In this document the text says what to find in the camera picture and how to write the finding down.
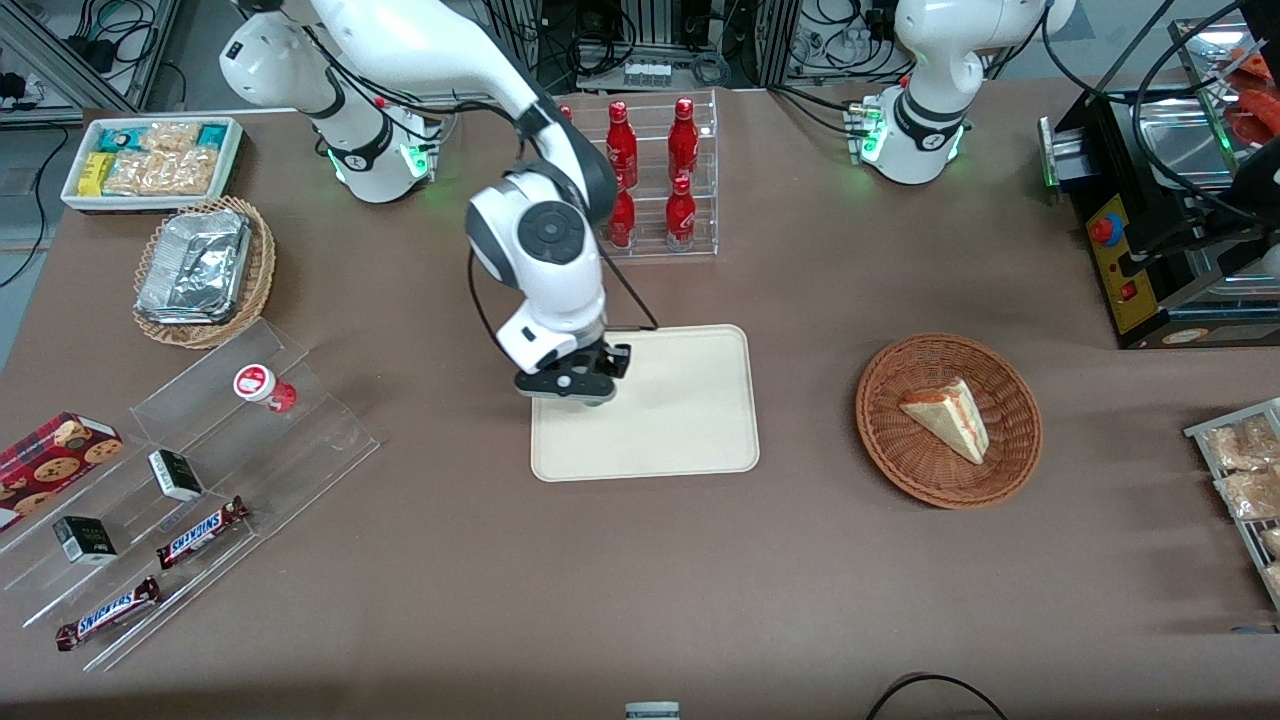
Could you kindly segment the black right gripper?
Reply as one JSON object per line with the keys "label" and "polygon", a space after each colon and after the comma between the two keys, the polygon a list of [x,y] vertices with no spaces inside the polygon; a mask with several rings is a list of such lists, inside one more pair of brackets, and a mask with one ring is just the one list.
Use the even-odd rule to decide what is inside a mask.
{"label": "black right gripper", "polygon": [[616,397],[631,359],[631,345],[599,340],[532,374],[517,372],[515,388],[530,398],[590,398],[590,405],[603,405]]}

